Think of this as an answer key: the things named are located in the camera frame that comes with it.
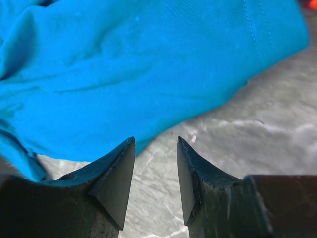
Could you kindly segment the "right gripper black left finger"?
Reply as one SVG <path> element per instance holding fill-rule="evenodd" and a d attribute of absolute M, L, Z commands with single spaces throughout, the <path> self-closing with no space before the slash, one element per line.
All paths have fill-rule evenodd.
<path fill-rule="evenodd" d="M 57 180 L 0 177 L 3 238 L 116 238 L 123 230 L 135 162 L 130 137 Z"/>

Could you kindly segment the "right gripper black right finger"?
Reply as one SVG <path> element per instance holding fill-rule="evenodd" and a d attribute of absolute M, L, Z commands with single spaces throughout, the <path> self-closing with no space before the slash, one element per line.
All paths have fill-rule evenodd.
<path fill-rule="evenodd" d="M 178 138 L 184 224 L 192 238 L 314 238 L 317 178 L 251 175 L 238 179 Z"/>

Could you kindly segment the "teal blue t shirt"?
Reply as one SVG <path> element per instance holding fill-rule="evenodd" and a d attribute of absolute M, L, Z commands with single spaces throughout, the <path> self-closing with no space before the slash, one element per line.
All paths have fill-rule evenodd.
<path fill-rule="evenodd" d="M 93 161 L 225 104 L 309 44 L 295 0 L 3 0 L 0 153 Z"/>

